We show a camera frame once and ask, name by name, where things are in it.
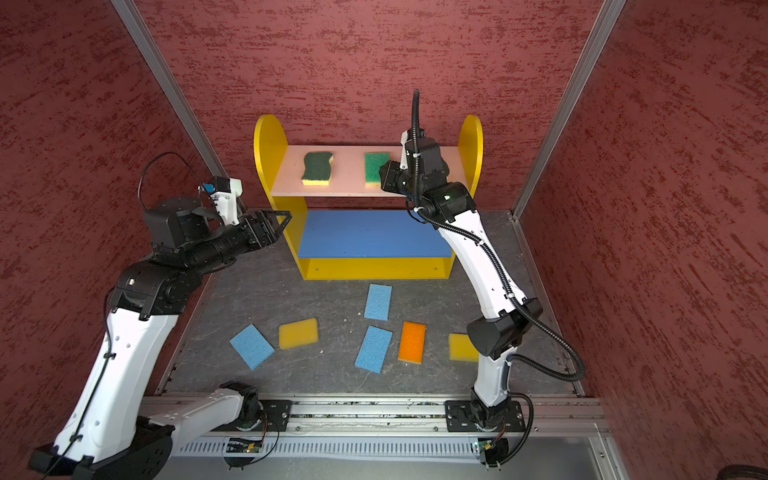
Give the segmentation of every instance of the yellow shelf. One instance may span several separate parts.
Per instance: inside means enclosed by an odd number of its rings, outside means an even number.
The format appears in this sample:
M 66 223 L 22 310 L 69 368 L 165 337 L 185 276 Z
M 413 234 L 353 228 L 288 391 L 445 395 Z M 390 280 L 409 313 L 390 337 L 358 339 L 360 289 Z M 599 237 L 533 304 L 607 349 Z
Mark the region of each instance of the yellow shelf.
M 427 280 L 447 279 L 455 255 L 450 258 L 299 258 L 306 226 L 304 197 L 398 197 L 365 185 L 363 154 L 390 153 L 400 158 L 402 147 L 298 146 L 288 145 L 285 131 L 274 115 L 262 115 L 253 134 L 253 156 L 262 187 L 275 210 L 288 210 L 293 220 L 283 232 L 305 280 Z M 301 183 L 303 156 L 309 151 L 332 151 L 331 184 Z M 474 196 L 482 169 L 482 126 L 469 115 L 462 126 L 458 147 L 441 147 L 450 168 L 450 181 L 462 182 Z
M 272 186 L 274 197 L 402 197 L 383 191 L 378 185 L 366 185 L 365 154 L 387 153 L 390 160 L 400 161 L 402 146 L 362 147 L 359 145 L 288 145 L 283 162 Z M 331 181 L 328 185 L 305 185 L 304 155 L 314 151 L 333 154 Z M 440 147 L 448 164 L 448 181 L 466 185 L 466 176 L 458 147 Z

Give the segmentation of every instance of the orange sponge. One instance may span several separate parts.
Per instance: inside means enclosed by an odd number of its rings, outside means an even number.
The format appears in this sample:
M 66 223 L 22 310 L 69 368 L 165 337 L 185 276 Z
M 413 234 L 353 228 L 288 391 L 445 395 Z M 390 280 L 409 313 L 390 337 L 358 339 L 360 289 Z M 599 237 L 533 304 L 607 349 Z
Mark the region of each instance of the orange sponge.
M 427 325 L 404 322 L 400 337 L 400 354 L 397 359 L 420 364 L 424 356 L 424 336 L 426 333 Z

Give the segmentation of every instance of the blue shelf board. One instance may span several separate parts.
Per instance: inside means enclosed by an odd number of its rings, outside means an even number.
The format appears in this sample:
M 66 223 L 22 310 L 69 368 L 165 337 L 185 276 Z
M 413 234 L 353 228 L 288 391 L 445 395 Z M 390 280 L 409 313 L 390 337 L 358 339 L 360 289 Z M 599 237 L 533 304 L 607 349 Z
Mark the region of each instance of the blue shelf board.
M 450 258 L 431 225 L 405 210 L 310 210 L 299 258 Z

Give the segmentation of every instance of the ventilation grille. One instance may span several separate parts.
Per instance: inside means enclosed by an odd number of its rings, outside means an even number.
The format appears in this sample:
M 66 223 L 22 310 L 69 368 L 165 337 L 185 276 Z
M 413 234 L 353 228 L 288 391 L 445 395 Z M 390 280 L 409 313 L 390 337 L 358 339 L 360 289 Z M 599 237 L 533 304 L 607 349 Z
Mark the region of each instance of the ventilation grille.
M 326 457 L 326 458 L 381 458 L 393 460 L 407 458 L 440 459 L 441 461 L 476 462 L 474 438 L 435 439 L 429 437 L 282 437 L 270 457 Z M 200 437 L 174 452 L 177 457 L 221 457 L 228 438 Z M 264 448 L 257 454 L 227 453 L 228 457 L 260 457 L 275 444 L 269 436 Z

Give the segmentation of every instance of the red textured wall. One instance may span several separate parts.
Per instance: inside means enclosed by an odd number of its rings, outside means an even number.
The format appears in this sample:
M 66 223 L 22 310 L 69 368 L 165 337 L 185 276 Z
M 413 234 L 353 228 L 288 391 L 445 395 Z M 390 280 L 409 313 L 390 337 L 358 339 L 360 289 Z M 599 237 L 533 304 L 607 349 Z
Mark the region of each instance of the red textured wall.
M 40 478 L 28 457 L 80 395 L 101 299 L 149 253 L 141 168 L 194 147 L 108 0 L 5 2 L 0 31 L 0 477 Z M 157 166 L 149 204 L 194 188 Z
M 398 144 L 421 88 L 422 125 L 444 145 L 480 117 L 478 205 L 509 208 L 602 1 L 136 3 L 249 206 L 268 207 L 253 165 L 260 115 L 275 114 L 292 144 Z
M 768 467 L 766 22 L 627 2 L 525 211 L 633 480 Z

